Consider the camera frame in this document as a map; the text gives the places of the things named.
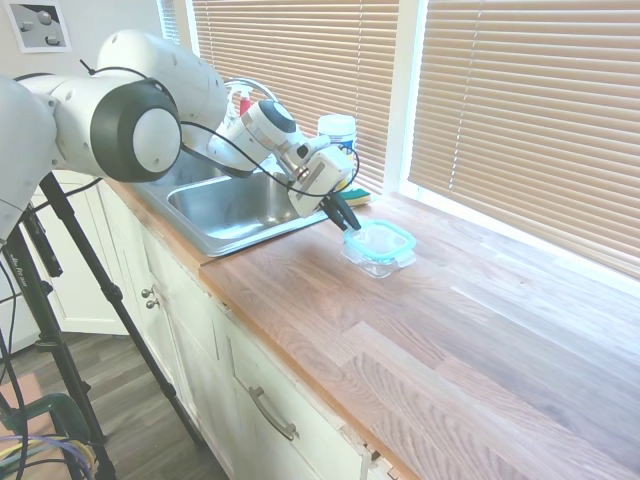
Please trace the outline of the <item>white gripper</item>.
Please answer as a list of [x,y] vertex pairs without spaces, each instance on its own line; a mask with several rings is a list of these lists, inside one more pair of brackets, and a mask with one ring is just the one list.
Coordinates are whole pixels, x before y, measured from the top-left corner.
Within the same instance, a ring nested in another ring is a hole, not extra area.
[[321,202],[321,210],[341,231],[359,230],[360,222],[341,194],[324,198],[351,174],[354,168],[352,156],[336,145],[315,151],[308,145],[299,145],[292,147],[287,154],[296,166],[288,192],[296,213],[300,217],[308,217]]

